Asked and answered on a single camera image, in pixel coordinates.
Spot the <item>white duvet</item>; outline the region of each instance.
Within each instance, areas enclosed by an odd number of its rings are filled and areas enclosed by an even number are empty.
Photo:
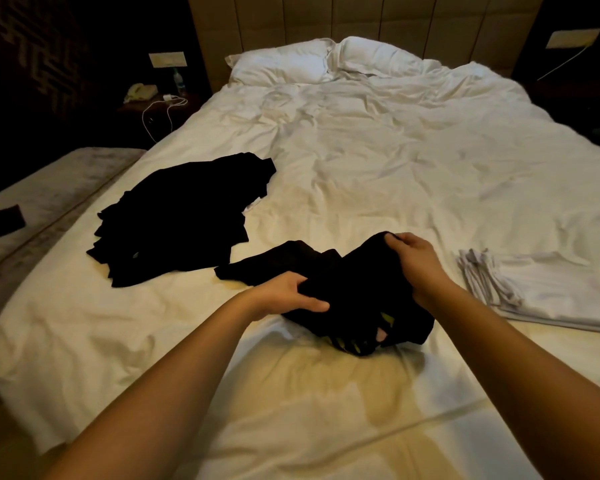
[[[552,122],[513,81],[469,64],[225,87],[88,209],[3,311],[0,395],[40,451],[74,439],[244,288],[202,269],[112,289],[106,266],[85,254],[97,211],[154,170],[247,151],[273,158],[278,172],[247,211],[250,241],[232,261],[288,239],[344,254],[391,230],[431,240],[458,282],[453,254],[485,247],[576,255],[600,278],[600,148]],[[191,206],[192,219],[204,205]],[[600,384],[600,333],[515,325]],[[247,330],[176,474],[536,476],[439,325],[422,347],[357,358],[279,316]]]

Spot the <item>cable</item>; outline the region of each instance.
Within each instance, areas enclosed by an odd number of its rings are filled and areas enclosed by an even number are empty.
[[[174,104],[169,104],[172,101],[177,100],[176,103]],[[144,108],[144,111],[142,112],[142,126],[144,126],[145,131],[149,134],[149,137],[153,140],[154,143],[158,143],[155,138],[153,137],[153,135],[151,134],[151,131],[149,131],[149,128],[146,127],[146,124],[144,124],[144,113],[147,112],[147,110],[149,108],[151,108],[151,106],[153,106],[154,104],[158,104],[159,102],[163,102],[165,104],[168,104],[167,107],[167,118],[169,119],[169,124],[170,124],[170,129],[169,129],[169,133],[173,133],[173,121],[171,120],[171,115],[169,114],[169,110],[174,107],[174,106],[184,106],[185,104],[187,104],[189,101],[186,98],[180,97],[180,96],[171,96],[171,99],[169,100],[163,100],[163,101],[153,101],[151,104],[149,104],[149,106]]]
[[[572,60],[574,60],[578,55],[580,55],[581,53],[583,53],[586,49],[588,49],[589,47],[591,47],[590,45],[587,45],[585,48],[583,48],[581,51],[579,51],[576,55],[574,55],[572,58],[570,58],[569,60],[563,62],[562,64],[560,64],[558,67],[556,67],[555,69],[551,69],[549,72],[547,72],[546,74],[544,74],[544,76],[542,77],[538,77],[536,79],[536,81],[540,80],[540,79],[544,79],[545,77],[547,77],[549,74],[551,74],[551,72],[556,71],[558,69],[560,69],[560,67],[562,67],[563,65],[565,65],[567,62],[571,62]]]

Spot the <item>black clothing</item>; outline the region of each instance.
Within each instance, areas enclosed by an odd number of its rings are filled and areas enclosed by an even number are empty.
[[[109,265],[114,288],[227,264],[249,240],[242,211],[275,172],[253,153],[157,170],[98,214],[100,240],[87,254]]]
[[[19,205],[0,209],[0,237],[22,229],[25,225],[27,223],[24,222]]]
[[[302,241],[287,241],[261,255],[216,268],[220,279],[257,285],[284,271],[306,276],[298,291],[330,304],[325,313],[294,310],[285,314],[337,349],[369,355],[378,345],[423,344],[433,317],[411,296],[400,260],[380,232],[340,258],[335,250],[318,253]],[[377,329],[387,332],[378,343]]]

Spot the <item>light switch panel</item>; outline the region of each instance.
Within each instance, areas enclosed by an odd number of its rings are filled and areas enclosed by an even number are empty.
[[[600,29],[558,30],[551,34],[547,48],[588,47],[598,38]]]
[[[184,58],[184,52],[159,52],[149,54],[153,67],[186,67],[187,60]]]

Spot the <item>stack of white clothes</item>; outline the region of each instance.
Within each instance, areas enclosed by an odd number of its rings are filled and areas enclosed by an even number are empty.
[[[494,255],[460,251],[469,290],[508,318],[600,331],[600,280],[560,253]]]

